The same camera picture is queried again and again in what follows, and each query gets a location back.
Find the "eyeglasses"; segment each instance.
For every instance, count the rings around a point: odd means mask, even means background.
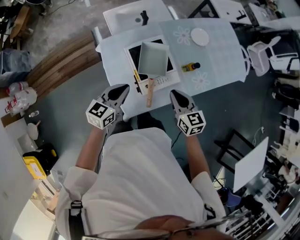
[[[167,240],[171,236],[181,232],[186,232],[188,236],[193,236],[195,230],[214,228],[216,226],[226,223],[229,220],[237,220],[237,219],[244,218],[248,214],[249,211],[244,213],[232,214],[220,219],[211,219],[205,222],[192,223],[189,224],[186,228],[176,230],[174,232],[168,232],[165,230],[152,230],[152,229],[109,231],[109,232],[103,232],[101,234],[96,234],[96,235],[83,236],[82,240]]]

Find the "black and white marker cube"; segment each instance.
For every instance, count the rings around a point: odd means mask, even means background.
[[[186,136],[201,133],[205,125],[206,121],[202,111],[191,112],[178,117],[177,126]]]
[[[104,129],[116,120],[116,110],[93,100],[85,112],[88,122],[100,129]]]

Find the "floral pattern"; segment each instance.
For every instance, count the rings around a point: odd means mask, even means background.
[[[195,83],[195,89],[201,90],[202,92],[206,91],[206,87],[210,84],[207,78],[207,73],[201,73],[200,71],[196,72],[196,77],[192,78],[192,82]]]
[[[179,44],[184,43],[185,45],[190,46],[190,40],[191,40],[191,36],[190,36],[190,29],[186,28],[183,29],[181,26],[178,26],[177,31],[173,32],[173,35],[178,37],[177,38],[177,42]]]

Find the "wooden handle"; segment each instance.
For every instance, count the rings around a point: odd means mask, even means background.
[[[147,104],[146,104],[146,107],[151,107],[152,96],[153,96],[153,89],[154,89],[154,80],[152,78],[149,78],[149,80],[148,80],[148,95],[147,95]]]

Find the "yellow bottle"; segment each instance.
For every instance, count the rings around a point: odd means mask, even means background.
[[[200,63],[199,62],[191,62],[191,63],[181,67],[183,72],[194,71],[197,68],[200,68]]]

